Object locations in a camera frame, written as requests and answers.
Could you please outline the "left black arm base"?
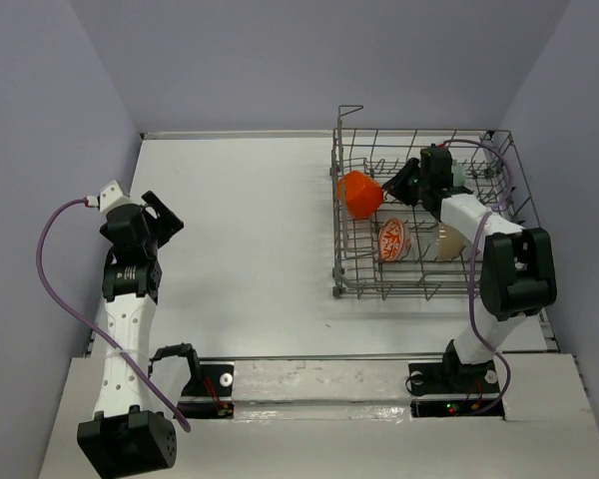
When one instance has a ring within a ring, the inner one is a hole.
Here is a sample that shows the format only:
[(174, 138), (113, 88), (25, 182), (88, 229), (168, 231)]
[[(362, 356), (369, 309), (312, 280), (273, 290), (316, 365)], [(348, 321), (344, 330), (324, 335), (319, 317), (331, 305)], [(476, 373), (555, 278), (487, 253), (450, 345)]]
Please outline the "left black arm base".
[(179, 410), (187, 419), (228, 420), (234, 417), (235, 364), (232, 361), (201, 361), (201, 376), (183, 389)]

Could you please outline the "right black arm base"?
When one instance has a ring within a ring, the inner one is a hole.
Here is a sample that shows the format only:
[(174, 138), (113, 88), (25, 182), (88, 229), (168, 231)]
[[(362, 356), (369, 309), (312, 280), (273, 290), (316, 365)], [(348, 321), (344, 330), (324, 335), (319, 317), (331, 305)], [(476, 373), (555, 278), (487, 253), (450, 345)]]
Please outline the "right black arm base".
[(502, 402), (489, 409), (500, 394), (493, 361), (469, 366), (458, 376), (450, 376), (440, 361), (409, 363), (404, 386), (413, 419), (505, 417)]

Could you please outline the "celadon green ceramic bowl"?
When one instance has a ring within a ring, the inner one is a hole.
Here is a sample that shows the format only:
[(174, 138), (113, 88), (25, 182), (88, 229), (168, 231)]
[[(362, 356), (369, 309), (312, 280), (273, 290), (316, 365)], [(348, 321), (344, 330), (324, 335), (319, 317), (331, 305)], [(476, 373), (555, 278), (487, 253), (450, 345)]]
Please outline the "celadon green ceramic bowl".
[(451, 166), (451, 172), (453, 186), (455, 188), (464, 187), (466, 182), (466, 173), (464, 167), (459, 164), (453, 164)]

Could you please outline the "orange patterned glass bowl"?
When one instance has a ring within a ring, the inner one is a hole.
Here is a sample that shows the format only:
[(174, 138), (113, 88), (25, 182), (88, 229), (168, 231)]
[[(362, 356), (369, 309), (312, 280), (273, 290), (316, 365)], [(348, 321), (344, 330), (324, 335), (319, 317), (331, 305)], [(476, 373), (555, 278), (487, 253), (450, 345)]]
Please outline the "orange patterned glass bowl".
[(401, 260), (411, 247), (410, 233), (405, 222), (398, 218), (386, 220), (379, 230), (378, 251), (383, 262)]

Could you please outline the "orange square plastic bowl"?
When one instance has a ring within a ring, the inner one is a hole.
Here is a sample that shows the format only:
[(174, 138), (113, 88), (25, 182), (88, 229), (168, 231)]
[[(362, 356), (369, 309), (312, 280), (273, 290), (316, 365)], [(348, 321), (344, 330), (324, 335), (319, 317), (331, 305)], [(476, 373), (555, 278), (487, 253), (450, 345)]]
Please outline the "orange square plastic bowl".
[(359, 171), (344, 175), (337, 183), (336, 194), (356, 220), (368, 219), (383, 204), (381, 185)]

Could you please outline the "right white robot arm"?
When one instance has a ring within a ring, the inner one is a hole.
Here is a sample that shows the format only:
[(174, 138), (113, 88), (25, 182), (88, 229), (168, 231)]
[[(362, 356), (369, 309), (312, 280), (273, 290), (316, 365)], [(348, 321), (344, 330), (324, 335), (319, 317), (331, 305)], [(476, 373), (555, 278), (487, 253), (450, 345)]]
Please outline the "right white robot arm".
[(439, 353), (461, 391), (497, 348), (544, 346), (549, 236), (512, 213), (511, 159), (446, 140), (148, 140), (133, 181), (183, 221), (151, 343), (205, 357)]

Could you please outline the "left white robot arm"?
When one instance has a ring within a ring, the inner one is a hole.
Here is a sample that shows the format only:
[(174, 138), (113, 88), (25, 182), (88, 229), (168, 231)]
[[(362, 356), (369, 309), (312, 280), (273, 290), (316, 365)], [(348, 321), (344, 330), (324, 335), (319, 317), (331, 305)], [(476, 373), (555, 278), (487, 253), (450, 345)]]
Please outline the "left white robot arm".
[(181, 343), (149, 354), (162, 279), (158, 251), (183, 226), (160, 202), (144, 200), (107, 211), (100, 228), (111, 244), (102, 283), (106, 321), (96, 329), (107, 354), (93, 417), (79, 424), (77, 442), (102, 478), (173, 467), (176, 430), (191, 430), (175, 393), (162, 390), (150, 374), (155, 362), (182, 358), (169, 366), (166, 380), (178, 393), (189, 394), (201, 382), (196, 351)]

